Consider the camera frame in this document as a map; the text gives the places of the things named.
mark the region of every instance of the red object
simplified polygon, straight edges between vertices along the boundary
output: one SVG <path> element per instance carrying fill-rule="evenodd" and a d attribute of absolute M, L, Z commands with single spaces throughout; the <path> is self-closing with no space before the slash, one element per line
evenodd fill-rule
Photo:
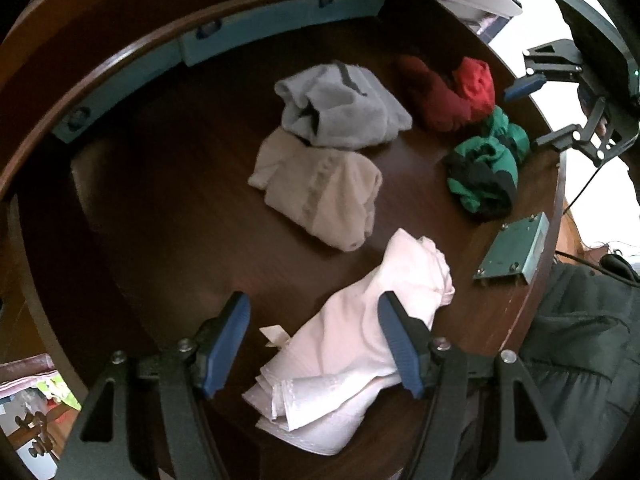
<path fill-rule="evenodd" d="M 469 123 L 469 102 L 451 90 L 442 78 L 415 56 L 401 56 L 398 68 L 423 125 L 437 132 L 453 132 Z"/>
<path fill-rule="evenodd" d="M 471 121 L 477 123 L 491 115 L 495 108 L 494 79 L 489 65 L 477 59 L 465 57 L 453 77 L 456 92 L 471 104 Z"/>

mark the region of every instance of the dark gray fabric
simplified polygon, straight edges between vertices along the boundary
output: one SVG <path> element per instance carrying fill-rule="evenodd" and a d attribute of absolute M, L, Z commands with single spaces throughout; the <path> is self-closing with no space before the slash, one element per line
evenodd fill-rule
<path fill-rule="evenodd" d="M 587 267 L 555 265 L 520 356 L 576 478 L 590 478 L 638 405 L 640 290 Z"/>

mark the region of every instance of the folded beige garment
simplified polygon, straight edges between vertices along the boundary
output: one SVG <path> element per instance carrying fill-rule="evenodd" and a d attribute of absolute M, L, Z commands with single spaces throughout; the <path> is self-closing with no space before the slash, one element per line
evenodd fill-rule
<path fill-rule="evenodd" d="M 249 186 L 263 191 L 267 189 L 270 178 L 280 164 L 304 149 L 305 145 L 299 138 L 291 135 L 281 126 L 277 127 L 260 145 L 255 159 L 254 174 L 249 177 Z"/>
<path fill-rule="evenodd" d="M 359 153 L 305 147 L 280 163 L 264 201 L 326 244 L 354 251 L 373 231 L 381 184 L 380 170 Z"/>

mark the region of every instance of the metal plate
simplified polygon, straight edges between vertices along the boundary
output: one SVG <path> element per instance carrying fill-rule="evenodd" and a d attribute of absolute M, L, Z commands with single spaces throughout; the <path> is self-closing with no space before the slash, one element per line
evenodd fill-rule
<path fill-rule="evenodd" d="M 474 279 L 522 276 L 530 283 L 545 247 L 548 229 L 549 222 L 544 213 L 502 224 Z"/>

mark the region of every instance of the metal bolt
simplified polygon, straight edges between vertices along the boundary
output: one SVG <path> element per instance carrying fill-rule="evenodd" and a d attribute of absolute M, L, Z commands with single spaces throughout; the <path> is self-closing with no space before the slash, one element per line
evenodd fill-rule
<path fill-rule="evenodd" d="M 192 349 L 193 349 L 193 343 L 191 342 L 191 339 L 189 339 L 188 337 L 185 337 L 183 339 L 180 339 L 180 341 L 178 341 L 178 350 L 180 352 L 188 352 Z"/>
<path fill-rule="evenodd" d="M 436 350 L 446 352 L 451 348 L 451 343 L 447 340 L 446 337 L 437 337 L 433 340 L 433 346 L 436 347 Z"/>
<path fill-rule="evenodd" d="M 127 355 L 122 350 L 118 350 L 117 352 L 114 352 L 113 355 L 111 356 L 111 362 L 115 365 L 122 364 L 126 360 L 127 360 Z"/>
<path fill-rule="evenodd" d="M 512 365 L 518 360 L 518 355 L 513 350 L 503 350 L 500 352 L 500 357 L 508 365 Z"/>

